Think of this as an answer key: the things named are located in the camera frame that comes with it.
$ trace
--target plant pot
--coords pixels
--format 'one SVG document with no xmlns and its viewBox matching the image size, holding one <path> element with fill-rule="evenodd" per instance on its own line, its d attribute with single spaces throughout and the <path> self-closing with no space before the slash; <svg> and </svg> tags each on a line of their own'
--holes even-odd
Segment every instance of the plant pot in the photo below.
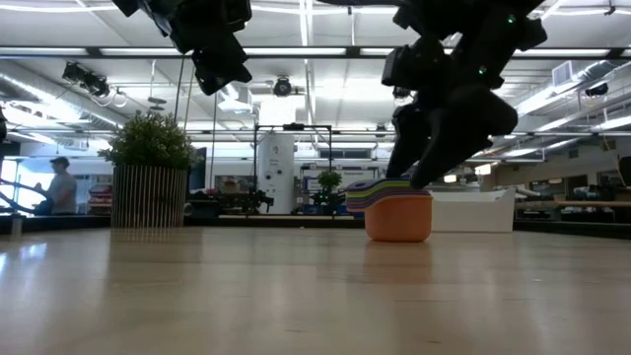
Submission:
<svg viewBox="0 0 631 355">
<path fill-rule="evenodd" d="M 115 167 L 111 226 L 182 227 L 186 179 L 186 171 L 156 167 Z"/>
</svg>

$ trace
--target pipe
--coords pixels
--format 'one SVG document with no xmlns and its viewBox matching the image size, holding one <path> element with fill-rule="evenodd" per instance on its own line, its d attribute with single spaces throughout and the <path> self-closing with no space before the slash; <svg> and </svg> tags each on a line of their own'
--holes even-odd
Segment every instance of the pipe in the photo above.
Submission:
<svg viewBox="0 0 631 355">
<path fill-rule="evenodd" d="M 43 77 L 9 60 L 0 60 L 0 87 L 11 88 L 21 99 L 16 101 L 42 104 L 63 103 L 80 115 L 91 114 L 112 125 L 125 124 L 127 118 L 113 110 L 101 107 L 88 98 L 52 83 Z"/>
</svg>

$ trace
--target ceiling light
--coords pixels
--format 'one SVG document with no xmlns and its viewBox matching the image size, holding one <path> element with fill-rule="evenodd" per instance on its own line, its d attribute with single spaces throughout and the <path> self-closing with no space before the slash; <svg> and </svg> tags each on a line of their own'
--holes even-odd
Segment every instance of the ceiling light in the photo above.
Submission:
<svg viewBox="0 0 631 355">
<path fill-rule="evenodd" d="M 554 16 L 587 16 L 587 15 L 603 15 L 608 10 L 594 9 L 594 10 L 579 10 L 579 11 L 555 11 L 552 13 Z"/>
<path fill-rule="evenodd" d="M 217 107 L 223 112 L 234 112 L 234 113 L 243 113 L 243 112 L 252 112 L 252 105 L 242 103 L 236 100 L 226 100 L 220 102 Z"/>
<path fill-rule="evenodd" d="M 552 121 L 550 123 L 547 123 L 547 124 L 544 124 L 544 125 L 540 126 L 539 128 L 535 129 L 534 131 L 535 132 L 543 132 L 543 131 L 546 131 L 546 130 L 554 129 L 554 128 L 557 128 L 557 127 L 560 127 L 560 126 L 564 125 L 567 122 L 570 122 L 571 120 L 572 119 L 570 119 L 570 118 L 557 119 L 557 120 L 554 120 L 554 121 Z"/>
<path fill-rule="evenodd" d="M 180 56 L 181 53 L 175 48 L 102 48 L 102 55 L 173 55 Z"/>
<path fill-rule="evenodd" d="M 361 55 L 381 56 L 381 55 L 388 55 L 393 50 L 394 50 L 394 48 L 362 48 L 362 49 L 359 50 L 359 53 Z"/>
<path fill-rule="evenodd" d="M 379 142 L 379 147 L 381 149 L 392 149 L 394 148 L 394 142 Z"/>
<path fill-rule="evenodd" d="M 301 15 L 300 10 L 296 9 L 284 9 L 284 8 L 275 8 L 268 6 L 258 6 L 258 5 L 250 5 L 250 9 L 252 11 L 260 11 L 260 12 L 268 12 L 275 14 L 290 14 L 290 15 Z"/>
<path fill-rule="evenodd" d="M 533 153 L 535 151 L 536 151 L 536 149 L 534 149 L 534 148 L 516 149 L 516 150 L 512 150 L 512 151 L 504 154 L 504 156 L 506 156 L 506 157 L 520 157 L 522 155 L 530 154 L 530 153 Z"/>
<path fill-rule="evenodd" d="M 568 139 L 568 140 L 565 140 L 565 141 L 554 143 L 554 144 L 551 144 L 551 145 L 547 146 L 546 149 L 560 148 L 560 147 L 563 147 L 564 145 L 568 145 L 568 144 L 573 143 L 573 142 L 576 142 L 576 139 Z"/>
<path fill-rule="evenodd" d="M 331 142 L 332 146 L 334 149 L 371 149 L 371 148 L 375 148 L 375 146 L 377 145 L 377 142 L 375 143 L 361 143 L 361 142 L 357 142 L 357 143 L 353 143 L 353 142 L 339 142 L 336 143 L 335 141 Z M 317 145 L 317 147 L 319 149 L 328 149 L 328 144 L 327 143 L 319 143 Z"/>
<path fill-rule="evenodd" d="M 544 21 L 548 17 L 552 16 L 552 14 L 557 11 L 566 1 L 567 0 L 556 0 L 550 7 L 548 7 L 547 10 L 545 10 L 543 14 L 541 14 L 541 17 L 539 19 L 541 19 L 541 21 Z"/>
<path fill-rule="evenodd" d="M 524 56 L 588 56 L 588 57 L 600 57 L 607 55 L 609 53 L 609 49 L 589 49 L 589 48 L 568 48 L 568 49 L 557 49 L 557 48 L 535 48 L 527 51 L 516 51 L 515 56 L 524 57 Z"/>
<path fill-rule="evenodd" d="M 251 47 L 244 48 L 247 55 L 345 55 L 341 47 Z"/>
<path fill-rule="evenodd" d="M 452 183 L 457 181 L 457 176 L 445 176 L 443 177 L 443 181 L 446 183 Z"/>
<path fill-rule="evenodd" d="M 360 55 L 365 56 L 386 56 L 390 54 L 394 48 L 361 48 L 359 50 Z M 450 55 L 454 50 L 452 48 L 445 48 L 445 54 Z"/>
<path fill-rule="evenodd" d="M 592 130 L 593 131 L 607 130 L 607 129 L 621 127 L 627 124 L 631 124 L 631 116 L 610 119 L 609 121 L 605 123 L 601 123 L 601 124 L 597 124 L 593 126 Z"/>
<path fill-rule="evenodd" d="M 362 7 L 353 8 L 353 13 L 362 15 L 394 15 L 398 7 Z"/>
<path fill-rule="evenodd" d="M 46 144 L 57 144 L 57 142 L 55 142 L 54 139 L 50 137 L 46 137 L 45 135 L 42 135 L 39 133 L 30 133 L 30 134 L 38 142 L 46 143 Z"/>
<path fill-rule="evenodd" d="M 97 12 L 97 11 L 112 11 L 112 10 L 118 10 L 118 8 L 116 6 L 33 7 L 33 6 L 0 5 L 0 10 L 46 13 L 46 14 L 69 14 L 69 13 L 87 13 L 87 12 Z"/>
<path fill-rule="evenodd" d="M 485 164 L 483 166 L 479 166 L 475 168 L 475 174 L 478 176 L 487 176 L 491 175 L 491 165 Z"/>
<path fill-rule="evenodd" d="M 37 134 L 37 133 L 32 133 L 31 135 L 28 135 L 28 134 L 22 134 L 22 133 L 16 133 L 16 132 L 9 132 L 9 135 L 11 135 L 13 137 L 20 137 L 20 138 L 31 139 L 31 140 L 34 140 L 36 142 L 41 142 L 41 143 L 45 143 L 45 144 L 56 144 L 56 142 L 54 140 L 52 140 L 51 138 L 48 138 L 46 136 L 43 136 L 43 135 Z"/>
<path fill-rule="evenodd" d="M 0 55 L 86 55 L 86 48 L 51 48 L 51 47 L 0 47 Z"/>
<path fill-rule="evenodd" d="M 519 103 L 515 109 L 521 117 L 562 98 L 560 95 L 552 97 L 553 94 L 554 87 L 547 87 Z"/>
</svg>

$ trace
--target black robotic arm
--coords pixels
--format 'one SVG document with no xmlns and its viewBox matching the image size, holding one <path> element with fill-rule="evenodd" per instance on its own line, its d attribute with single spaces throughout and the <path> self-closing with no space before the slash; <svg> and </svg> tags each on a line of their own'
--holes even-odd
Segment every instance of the black robotic arm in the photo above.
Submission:
<svg viewBox="0 0 631 355">
<path fill-rule="evenodd" d="M 130 16 L 146 12 L 182 53 L 193 50 L 196 77 L 211 95 L 233 80 L 248 82 L 247 56 L 234 32 L 251 18 L 248 0 L 113 0 Z M 321 0 L 338 6 L 394 5 L 393 21 L 420 36 L 386 60 L 382 83 L 415 92 L 392 123 L 397 139 L 387 168 L 398 178 L 418 162 L 411 184 L 422 188 L 509 134 L 517 112 L 493 94 L 517 49 L 547 40 L 527 15 L 543 0 Z M 442 41 L 461 34 L 451 53 Z"/>
</svg>

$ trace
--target security camera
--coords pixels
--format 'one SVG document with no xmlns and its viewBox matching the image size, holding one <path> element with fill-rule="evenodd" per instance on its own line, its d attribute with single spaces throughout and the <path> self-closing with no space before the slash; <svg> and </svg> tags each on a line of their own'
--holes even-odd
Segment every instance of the security camera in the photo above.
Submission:
<svg viewBox="0 0 631 355">
<path fill-rule="evenodd" d="M 292 84 L 289 82 L 289 78 L 278 78 L 274 85 L 274 95 L 279 98 L 286 98 L 292 94 Z"/>
</svg>

